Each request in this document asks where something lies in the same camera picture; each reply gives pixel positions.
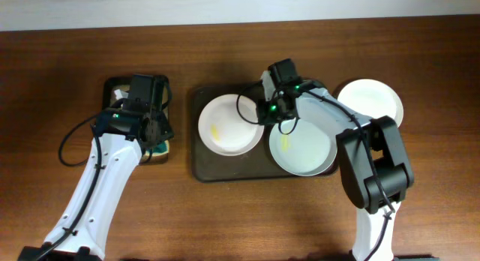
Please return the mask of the pinkish white plate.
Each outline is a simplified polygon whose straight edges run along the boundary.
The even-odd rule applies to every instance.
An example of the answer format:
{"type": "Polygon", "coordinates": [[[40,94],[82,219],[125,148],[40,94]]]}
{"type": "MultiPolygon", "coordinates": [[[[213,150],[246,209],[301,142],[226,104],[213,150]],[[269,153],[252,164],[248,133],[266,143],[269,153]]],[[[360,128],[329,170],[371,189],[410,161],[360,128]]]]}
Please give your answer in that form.
{"type": "Polygon", "coordinates": [[[263,137],[264,127],[256,122],[257,105],[248,97],[224,94],[209,101],[198,119],[198,133],[203,144],[222,156],[239,156],[253,149],[263,137]]]}

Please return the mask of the green yellow sponge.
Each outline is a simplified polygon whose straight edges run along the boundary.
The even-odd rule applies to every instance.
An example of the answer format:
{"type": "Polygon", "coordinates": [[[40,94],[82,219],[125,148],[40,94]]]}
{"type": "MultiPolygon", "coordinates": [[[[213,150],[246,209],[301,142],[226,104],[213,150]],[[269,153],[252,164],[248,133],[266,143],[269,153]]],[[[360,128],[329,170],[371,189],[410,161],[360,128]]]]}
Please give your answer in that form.
{"type": "Polygon", "coordinates": [[[168,155],[170,152],[170,143],[168,140],[162,142],[156,147],[149,149],[145,152],[144,156],[146,158],[151,157],[152,159],[159,159],[164,155],[168,155]]]}

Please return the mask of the cream white plate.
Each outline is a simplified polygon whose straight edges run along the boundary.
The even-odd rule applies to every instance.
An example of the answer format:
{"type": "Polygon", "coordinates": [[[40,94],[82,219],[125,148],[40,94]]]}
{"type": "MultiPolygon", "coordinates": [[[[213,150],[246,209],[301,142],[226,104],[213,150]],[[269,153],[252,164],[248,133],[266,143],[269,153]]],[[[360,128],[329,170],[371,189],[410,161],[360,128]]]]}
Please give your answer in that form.
{"type": "Polygon", "coordinates": [[[375,79],[357,79],[347,83],[337,99],[357,113],[374,119],[389,116],[397,126],[404,118],[404,106],[397,92],[375,79]]]}

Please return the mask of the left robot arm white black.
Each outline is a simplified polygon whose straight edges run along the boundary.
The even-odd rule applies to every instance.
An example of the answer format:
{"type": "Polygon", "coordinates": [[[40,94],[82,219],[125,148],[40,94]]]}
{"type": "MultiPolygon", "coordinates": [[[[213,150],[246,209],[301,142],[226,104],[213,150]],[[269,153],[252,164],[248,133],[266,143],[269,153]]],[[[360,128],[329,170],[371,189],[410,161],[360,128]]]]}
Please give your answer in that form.
{"type": "Polygon", "coordinates": [[[103,109],[86,119],[91,151],[73,196],[40,247],[25,246],[20,260],[103,260],[110,224],[133,171],[170,150],[173,98],[164,75],[108,79],[103,109]]]}

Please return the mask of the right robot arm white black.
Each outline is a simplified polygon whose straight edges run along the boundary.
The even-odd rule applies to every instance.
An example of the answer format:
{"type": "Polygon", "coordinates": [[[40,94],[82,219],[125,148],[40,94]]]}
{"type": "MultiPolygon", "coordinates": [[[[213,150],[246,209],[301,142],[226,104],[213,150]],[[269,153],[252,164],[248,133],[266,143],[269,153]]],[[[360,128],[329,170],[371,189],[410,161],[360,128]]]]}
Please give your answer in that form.
{"type": "Polygon", "coordinates": [[[316,176],[332,164],[356,208],[354,260],[394,260],[395,218],[414,175],[396,121],[356,112],[317,79],[298,75],[289,58],[259,80],[257,123],[271,127],[268,147],[277,164],[297,176],[316,176]]]}

